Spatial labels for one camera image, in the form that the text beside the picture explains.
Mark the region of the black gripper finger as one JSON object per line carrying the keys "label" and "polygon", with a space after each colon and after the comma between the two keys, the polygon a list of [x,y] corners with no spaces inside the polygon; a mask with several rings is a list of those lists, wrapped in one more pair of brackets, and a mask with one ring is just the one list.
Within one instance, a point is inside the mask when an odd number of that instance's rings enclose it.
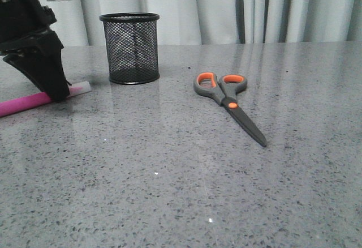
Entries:
{"label": "black gripper finger", "polygon": [[70,95],[61,59],[63,45],[51,29],[32,32],[2,44],[3,60],[25,75],[53,101]]}

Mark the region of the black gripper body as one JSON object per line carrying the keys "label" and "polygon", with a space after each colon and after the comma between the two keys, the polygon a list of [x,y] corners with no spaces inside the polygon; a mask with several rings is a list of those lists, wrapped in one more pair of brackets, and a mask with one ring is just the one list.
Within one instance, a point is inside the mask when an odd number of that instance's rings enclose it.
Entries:
{"label": "black gripper body", "polygon": [[39,0],[1,0],[1,55],[36,48],[44,56],[61,52],[63,45],[50,25],[57,20]]}

